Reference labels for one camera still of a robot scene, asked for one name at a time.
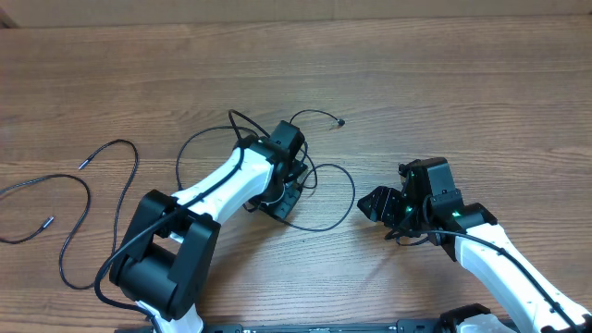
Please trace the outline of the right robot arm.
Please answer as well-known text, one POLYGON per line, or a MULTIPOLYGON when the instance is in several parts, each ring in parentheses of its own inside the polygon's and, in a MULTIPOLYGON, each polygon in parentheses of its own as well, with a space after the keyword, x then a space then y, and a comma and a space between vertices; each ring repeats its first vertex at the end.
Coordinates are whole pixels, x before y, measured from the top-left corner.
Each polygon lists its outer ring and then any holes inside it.
POLYGON ((378 186, 357 206, 387 239, 430 242, 473 274, 521 332, 588 332, 591 313, 555 288, 518 251, 481 203, 466 204, 444 157, 399 166, 401 189, 378 186))

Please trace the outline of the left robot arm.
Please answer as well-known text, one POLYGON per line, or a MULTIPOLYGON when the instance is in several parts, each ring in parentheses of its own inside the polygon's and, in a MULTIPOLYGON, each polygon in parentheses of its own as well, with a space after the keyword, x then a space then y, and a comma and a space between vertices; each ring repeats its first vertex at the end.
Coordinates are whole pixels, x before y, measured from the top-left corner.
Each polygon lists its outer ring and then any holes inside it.
POLYGON ((147 315, 155 332, 200 332, 199 298, 222 224, 245 203, 284 219, 300 199, 296 157, 300 129, 286 121, 263 138, 238 140, 230 158, 188 189, 142 197, 120 248, 109 260, 109 279, 147 315))

